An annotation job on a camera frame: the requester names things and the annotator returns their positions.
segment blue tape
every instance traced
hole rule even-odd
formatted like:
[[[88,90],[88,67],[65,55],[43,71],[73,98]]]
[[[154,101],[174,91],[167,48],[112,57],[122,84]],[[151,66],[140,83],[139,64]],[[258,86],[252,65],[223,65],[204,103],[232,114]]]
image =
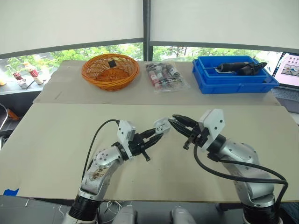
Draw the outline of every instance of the blue tape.
[[[19,188],[17,190],[10,190],[10,189],[6,189],[3,193],[3,195],[6,196],[16,196],[18,194]]]

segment black cable wire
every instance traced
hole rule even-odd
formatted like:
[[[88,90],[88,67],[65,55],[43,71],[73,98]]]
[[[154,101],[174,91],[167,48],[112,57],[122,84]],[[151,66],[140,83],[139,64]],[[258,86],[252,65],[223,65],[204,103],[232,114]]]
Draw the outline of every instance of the black cable wire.
[[[27,86],[26,90],[34,83],[34,80]]]
[[[100,207],[98,207],[98,209],[97,209],[97,220],[98,220],[98,224],[102,223],[101,213],[100,213]]]
[[[95,138],[97,137],[97,135],[98,135],[99,131],[101,130],[101,128],[102,128],[105,124],[107,124],[107,123],[109,123],[109,122],[112,122],[112,121],[115,121],[115,122],[117,123],[117,125],[118,125],[119,122],[120,122],[119,120],[115,120],[115,119],[107,120],[107,121],[105,121],[105,122],[98,128],[98,130],[97,130],[96,133],[94,134],[94,136],[93,136],[93,140],[92,140],[92,142],[91,142],[91,144],[90,144],[90,147],[89,147],[89,150],[88,150],[88,153],[87,153],[87,157],[86,157],[86,161],[85,161],[85,165],[84,165],[84,169],[83,169],[82,179],[81,179],[81,180],[83,180],[83,177],[84,177],[84,174],[85,174],[85,171],[86,171],[86,167],[87,167],[87,163],[88,163],[89,154],[90,154],[90,152],[91,152],[91,150],[92,150],[92,147],[93,147],[93,143],[94,143]]]
[[[284,179],[284,180],[277,180],[277,179],[265,179],[265,178],[249,178],[249,177],[241,177],[241,176],[233,176],[233,175],[228,175],[228,174],[224,174],[224,173],[220,173],[220,172],[217,172],[217,171],[215,171],[215,170],[213,170],[213,169],[211,169],[211,168],[209,168],[209,167],[207,167],[207,166],[205,166],[200,160],[199,160],[199,158],[198,158],[198,156],[197,156],[197,149],[198,149],[198,145],[197,144],[195,144],[195,146],[194,146],[194,158],[195,158],[195,160],[196,160],[196,162],[198,163],[198,165],[200,166],[200,167],[202,167],[205,171],[207,171],[207,172],[209,172],[209,173],[211,173],[211,174],[214,174],[214,175],[216,175],[216,176],[219,176],[219,177],[222,177],[222,178],[226,178],[226,179],[229,179],[229,180],[233,180],[233,181],[241,181],[241,182],[251,182],[251,183],[277,183],[277,184],[283,184],[284,185],[284,187],[281,189],[281,191],[280,191],[280,194],[279,194],[279,201],[277,201],[277,202],[279,202],[279,203],[277,203],[277,205],[280,205],[280,201],[281,201],[281,198],[282,198],[282,196],[283,196],[283,194],[285,193],[285,191],[286,191],[286,189],[287,189],[287,186],[288,186],[288,182]]]
[[[281,180],[284,180],[286,181],[286,179],[279,173],[275,172],[274,170],[271,170],[269,168],[266,168],[266,167],[263,167],[263,166],[260,166],[260,165],[256,165],[256,164],[252,164],[252,163],[247,163],[247,162],[240,162],[240,161],[231,161],[231,160],[220,160],[220,162],[223,162],[223,163],[232,163],[232,164],[238,164],[238,165],[243,165],[243,166],[248,166],[248,167],[253,167],[253,168],[257,168],[257,169],[261,169],[261,170],[264,170],[270,174],[273,174],[275,176],[277,176],[278,178],[280,178]],[[276,205],[279,207],[280,206],[280,203],[281,203],[281,199],[282,197],[284,196],[287,188],[288,188],[289,184],[288,182],[286,181],[286,183],[284,184],[284,186],[282,187],[282,189],[280,190],[280,193],[277,197],[277,200],[276,200]]]

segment plastic bag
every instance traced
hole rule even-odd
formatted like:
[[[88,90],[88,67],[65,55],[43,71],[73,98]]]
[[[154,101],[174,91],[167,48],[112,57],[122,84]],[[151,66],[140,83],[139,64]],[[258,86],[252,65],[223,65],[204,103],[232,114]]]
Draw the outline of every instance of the plastic bag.
[[[145,64],[145,69],[156,93],[190,88],[190,85],[177,70],[173,60],[148,62]]]

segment wicker basket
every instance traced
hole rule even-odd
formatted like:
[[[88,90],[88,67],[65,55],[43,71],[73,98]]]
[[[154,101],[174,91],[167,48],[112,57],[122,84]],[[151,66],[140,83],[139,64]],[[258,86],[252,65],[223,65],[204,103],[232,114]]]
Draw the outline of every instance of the wicker basket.
[[[101,89],[120,90],[139,74],[139,64],[133,58],[119,54],[103,54],[83,65],[82,77]]]

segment blue storage bin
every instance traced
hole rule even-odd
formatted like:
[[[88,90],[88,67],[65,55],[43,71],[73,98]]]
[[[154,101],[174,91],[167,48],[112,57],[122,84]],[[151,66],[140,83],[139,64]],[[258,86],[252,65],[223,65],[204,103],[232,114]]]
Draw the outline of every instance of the blue storage bin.
[[[193,60],[192,72],[202,94],[268,92],[279,85],[278,81],[271,75],[268,75],[263,83],[207,84],[203,75],[199,72],[197,63],[197,60]]]
[[[221,63],[233,63],[233,62],[254,62],[258,64],[258,61],[249,56],[200,56],[197,60],[197,67],[202,74],[207,84],[231,84],[231,83],[262,83],[269,75],[265,69],[261,69],[254,76],[239,76],[236,73],[219,73],[214,68]]]

